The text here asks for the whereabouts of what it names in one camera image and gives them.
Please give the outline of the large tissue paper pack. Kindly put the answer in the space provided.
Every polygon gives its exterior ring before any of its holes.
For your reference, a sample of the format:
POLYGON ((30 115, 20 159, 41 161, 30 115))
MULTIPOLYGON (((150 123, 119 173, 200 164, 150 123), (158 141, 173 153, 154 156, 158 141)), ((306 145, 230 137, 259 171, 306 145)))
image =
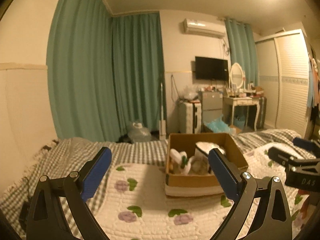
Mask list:
POLYGON ((212 142, 197 142, 195 144, 195 153, 194 153, 194 157, 197 160, 201 160, 203 161, 205 164, 209 164, 208 163, 208 155, 210 150, 212 150, 213 148, 218 149, 223 155, 226 154, 226 151, 223 147, 219 146, 218 144, 212 143, 212 142))

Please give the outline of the white and green plush toy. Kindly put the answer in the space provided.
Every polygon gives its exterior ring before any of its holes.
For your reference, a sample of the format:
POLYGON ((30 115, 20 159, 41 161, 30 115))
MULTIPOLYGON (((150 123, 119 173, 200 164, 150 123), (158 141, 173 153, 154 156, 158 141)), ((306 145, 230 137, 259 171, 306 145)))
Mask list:
POLYGON ((188 158, 185 151, 178 152, 176 149, 171 149, 169 152, 172 160, 178 165, 178 169, 182 175, 188 175, 191 170, 191 163, 194 159, 194 156, 188 158))

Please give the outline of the white scrunchie cloth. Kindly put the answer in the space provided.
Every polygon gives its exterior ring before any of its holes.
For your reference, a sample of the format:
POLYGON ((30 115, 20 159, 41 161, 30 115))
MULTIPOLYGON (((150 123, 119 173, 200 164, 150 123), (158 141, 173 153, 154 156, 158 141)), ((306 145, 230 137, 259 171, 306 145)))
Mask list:
POLYGON ((193 160, 191 162, 190 175, 206 176, 209 174, 208 163, 202 160, 193 160))

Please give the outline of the hanging clothes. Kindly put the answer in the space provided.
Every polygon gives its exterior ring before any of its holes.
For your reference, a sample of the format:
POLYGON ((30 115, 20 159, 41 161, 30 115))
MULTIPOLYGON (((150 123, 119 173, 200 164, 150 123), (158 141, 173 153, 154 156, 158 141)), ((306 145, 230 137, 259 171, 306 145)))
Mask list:
POLYGON ((308 130, 312 133, 319 115, 319 74, 316 60, 308 54, 309 86, 307 108, 310 111, 308 130))

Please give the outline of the grey checked blanket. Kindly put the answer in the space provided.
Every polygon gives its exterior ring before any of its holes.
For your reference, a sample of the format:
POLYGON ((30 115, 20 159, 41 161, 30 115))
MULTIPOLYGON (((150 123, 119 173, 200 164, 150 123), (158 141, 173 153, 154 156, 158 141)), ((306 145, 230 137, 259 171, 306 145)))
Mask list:
MULTIPOLYGON (((232 138, 239 150, 250 156, 256 148, 277 142, 289 146, 302 158, 311 155, 292 143, 299 134, 290 129, 267 129, 261 132, 249 132, 234 135, 232 138)), ((112 166, 124 163, 151 164, 164 167, 167 157, 167 140, 150 142, 91 142, 83 138, 53 140, 35 154, 36 163, 25 172, 25 177, 11 185, 1 196, 1 211, 16 233, 25 239, 25 232, 19 223, 23 202, 35 190, 39 177, 43 174, 50 178, 60 178, 72 170, 83 167, 102 147, 112 151, 112 166)))

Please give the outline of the blue plastic bag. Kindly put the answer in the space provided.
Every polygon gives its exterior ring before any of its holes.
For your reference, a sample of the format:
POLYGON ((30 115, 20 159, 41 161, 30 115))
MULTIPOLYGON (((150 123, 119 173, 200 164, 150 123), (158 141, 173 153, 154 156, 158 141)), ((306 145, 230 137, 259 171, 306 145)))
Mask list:
POLYGON ((229 134, 236 134, 236 129, 229 127, 223 121, 223 115, 219 116, 213 121, 204 122, 204 125, 210 129, 213 133, 229 133, 229 134))

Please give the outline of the brown cardboard box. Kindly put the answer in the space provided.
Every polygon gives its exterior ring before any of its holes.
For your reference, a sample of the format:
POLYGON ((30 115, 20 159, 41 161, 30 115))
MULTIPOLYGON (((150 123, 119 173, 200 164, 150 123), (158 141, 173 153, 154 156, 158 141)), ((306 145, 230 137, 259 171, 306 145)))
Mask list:
POLYGON ((248 163, 228 133, 169 135, 165 168, 165 194, 170 197, 200 197, 223 193, 208 161, 209 151, 220 150, 241 172, 248 163))

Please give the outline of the grey mini fridge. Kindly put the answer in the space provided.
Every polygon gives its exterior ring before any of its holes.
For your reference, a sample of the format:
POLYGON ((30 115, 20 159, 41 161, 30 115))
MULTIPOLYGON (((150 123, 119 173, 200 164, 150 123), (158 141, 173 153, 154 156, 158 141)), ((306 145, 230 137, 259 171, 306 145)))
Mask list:
POLYGON ((205 123, 214 121, 222 115, 223 96, 220 92, 200 91, 202 112, 201 131, 205 132, 205 123))

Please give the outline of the white sliding wardrobe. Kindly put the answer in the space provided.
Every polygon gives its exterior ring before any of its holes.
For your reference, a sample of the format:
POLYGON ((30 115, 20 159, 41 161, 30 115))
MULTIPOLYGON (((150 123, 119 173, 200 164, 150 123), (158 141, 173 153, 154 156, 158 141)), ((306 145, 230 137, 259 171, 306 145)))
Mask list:
POLYGON ((302 29, 256 41, 258 83, 267 99, 264 126, 308 133, 309 52, 302 29))

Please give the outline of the white oval vanity mirror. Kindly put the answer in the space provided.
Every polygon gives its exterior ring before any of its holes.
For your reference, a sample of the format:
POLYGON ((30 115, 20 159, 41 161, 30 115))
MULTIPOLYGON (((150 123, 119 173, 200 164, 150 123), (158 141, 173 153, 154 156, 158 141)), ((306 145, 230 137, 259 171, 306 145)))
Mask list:
POLYGON ((231 88, 240 89, 245 84, 245 72, 238 63, 232 64, 229 70, 229 83, 231 88))

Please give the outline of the narrow teal curtain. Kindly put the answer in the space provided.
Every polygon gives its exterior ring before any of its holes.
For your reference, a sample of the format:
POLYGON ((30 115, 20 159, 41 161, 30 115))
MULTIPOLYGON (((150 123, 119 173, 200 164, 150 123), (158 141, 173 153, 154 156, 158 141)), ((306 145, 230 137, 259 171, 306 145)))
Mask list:
POLYGON ((258 84, 258 59, 252 28, 247 23, 225 19, 231 63, 242 67, 246 82, 258 84))

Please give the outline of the clear plastic water jug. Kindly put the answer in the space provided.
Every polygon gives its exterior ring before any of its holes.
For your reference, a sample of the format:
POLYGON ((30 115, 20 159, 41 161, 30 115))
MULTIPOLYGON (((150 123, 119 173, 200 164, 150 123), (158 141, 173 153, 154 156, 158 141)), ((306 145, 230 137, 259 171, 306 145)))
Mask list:
POLYGON ((132 143, 148 142, 152 139, 150 130, 141 122, 132 122, 127 135, 132 143))

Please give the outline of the white air conditioner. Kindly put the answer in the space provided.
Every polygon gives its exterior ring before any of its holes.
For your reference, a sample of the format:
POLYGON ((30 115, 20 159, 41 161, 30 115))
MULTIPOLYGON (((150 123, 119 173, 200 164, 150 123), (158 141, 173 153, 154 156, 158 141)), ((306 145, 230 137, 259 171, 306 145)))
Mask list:
POLYGON ((225 26, 212 22, 190 20, 185 18, 183 21, 183 26, 186 34, 205 35, 217 38, 223 38, 226 35, 225 26))

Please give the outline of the large teal curtain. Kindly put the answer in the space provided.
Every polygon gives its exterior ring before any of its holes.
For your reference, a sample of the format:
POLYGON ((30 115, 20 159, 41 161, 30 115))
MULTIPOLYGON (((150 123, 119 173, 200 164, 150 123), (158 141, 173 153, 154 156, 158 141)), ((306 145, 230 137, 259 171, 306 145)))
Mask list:
POLYGON ((59 0, 47 66, 60 139, 117 141, 134 121, 159 129, 165 100, 159 13, 112 17, 102 0, 59 0))

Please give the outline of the black wall television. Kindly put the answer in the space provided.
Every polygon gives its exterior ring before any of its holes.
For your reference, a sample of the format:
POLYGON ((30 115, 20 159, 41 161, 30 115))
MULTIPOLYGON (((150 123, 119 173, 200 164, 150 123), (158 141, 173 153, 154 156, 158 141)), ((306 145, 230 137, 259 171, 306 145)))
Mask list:
POLYGON ((228 81, 228 61, 196 56, 195 77, 200 80, 228 81))

